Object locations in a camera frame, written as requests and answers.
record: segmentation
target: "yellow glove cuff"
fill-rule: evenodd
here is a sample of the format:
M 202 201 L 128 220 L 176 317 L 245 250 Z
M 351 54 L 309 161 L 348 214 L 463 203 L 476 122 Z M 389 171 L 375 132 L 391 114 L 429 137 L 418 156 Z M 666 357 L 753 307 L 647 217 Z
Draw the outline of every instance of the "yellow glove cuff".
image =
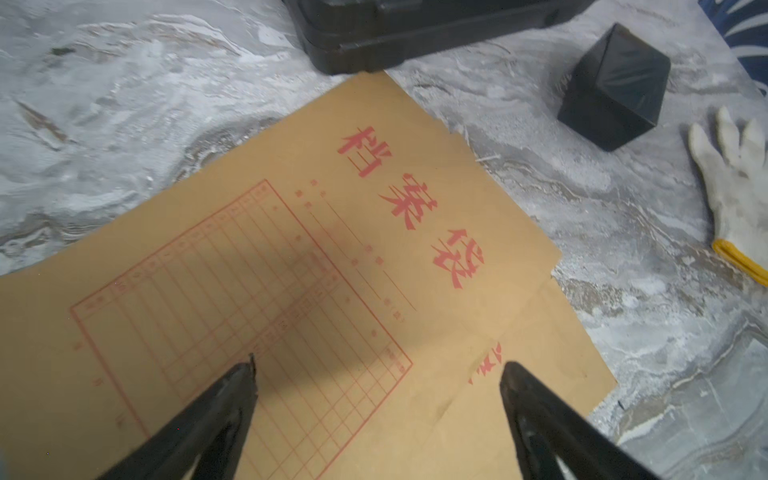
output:
M 712 248 L 725 260 L 739 269 L 747 272 L 760 285 L 768 286 L 768 270 L 762 268 L 748 256 L 744 255 L 728 240 L 715 239 Z

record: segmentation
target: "black cube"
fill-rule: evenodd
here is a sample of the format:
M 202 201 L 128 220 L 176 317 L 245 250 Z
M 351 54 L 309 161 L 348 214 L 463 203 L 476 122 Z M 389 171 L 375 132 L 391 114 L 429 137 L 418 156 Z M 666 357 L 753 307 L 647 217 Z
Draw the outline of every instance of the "black cube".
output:
M 573 70 L 558 120 L 614 151 L 656 126 L 670 59 L 614 24 Z

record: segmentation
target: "blue striped fabric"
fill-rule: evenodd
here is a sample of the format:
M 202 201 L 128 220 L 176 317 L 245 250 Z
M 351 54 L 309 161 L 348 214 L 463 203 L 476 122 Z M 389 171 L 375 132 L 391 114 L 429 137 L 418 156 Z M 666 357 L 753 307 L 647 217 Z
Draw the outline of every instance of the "blue striped fabric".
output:
M 757 87 L 768 94 L 768 0 L 700 0 Z

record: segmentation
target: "red chinese characters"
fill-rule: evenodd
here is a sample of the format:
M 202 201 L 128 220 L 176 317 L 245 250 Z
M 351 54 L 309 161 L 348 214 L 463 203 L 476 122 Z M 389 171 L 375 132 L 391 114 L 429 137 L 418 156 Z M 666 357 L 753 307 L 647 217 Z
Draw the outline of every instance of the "red chinese characters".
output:
M 463 288 L 461 279 L 472 278 L 478 266 L 485 263 L 482 249 L 475 239 L 467 236 L 467 230 L 448 230 L 448 232 L 451 234 L 448 241 L 440 240 L 442 248 L 432 246 L 437 252 L 432 263 L 451 273 L 453 288 Z
M 416 220 L 416 222 L 421 223 L 425 213 L 424 210 L 437 208 L 437 200 L 429 196 L 427 184 L 420 184 L 413 178 L 413 175 L 404 174 L 402 181 L 404 182 L 402 189 L 394 185 L 389 187 L 395 195 L 394 197 L 379 196 L 395 205 L 392 208 L 392 215 L 395 217 L 402 215 L 406 221 L 406 229 L 416 230 L 416 225 L 413 221 Z
M 344 137 L 346 143 L 337 151 L 346 154 L 357 169 L 358 175 L 365 178 L 381 166 L 384 157 L 391 157 L 392 152 L 385 141 L 378 141 L 373 127 L 367 127 L 365 130 L 358 128 L 357 131 L 350 137 Z
M 496 360 L 496 363 L 492 362 L 491 355 L 493 355 L 494 359 Z M 493 370 L 493 368 L 497 365 L 502 364 L 502 345 L 501 343 L 497 342 L 496 346 L 491 349 L 491 351 L 488 353 L 488 355 L 485 356 L 485 358 L 482 360 L 482 363 L 480 366 L 475 370 L 475 373 L 480 376 L 487 376 L 489 372 Z M 469 384 L 474 385 L 472 381 L 472 377 L 469 378 Z

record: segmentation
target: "black box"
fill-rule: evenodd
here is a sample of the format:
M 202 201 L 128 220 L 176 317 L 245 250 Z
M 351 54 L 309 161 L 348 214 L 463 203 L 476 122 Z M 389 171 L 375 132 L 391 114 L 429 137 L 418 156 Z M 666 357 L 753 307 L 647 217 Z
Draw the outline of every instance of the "black box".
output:
M 323 73 L 377 71 L 447 48 L 546 28 L 594 0 L 283 0 Z
M 614 151 L 656 126 L 670 66 L 617 23 L 576 65 L 558 120 Z

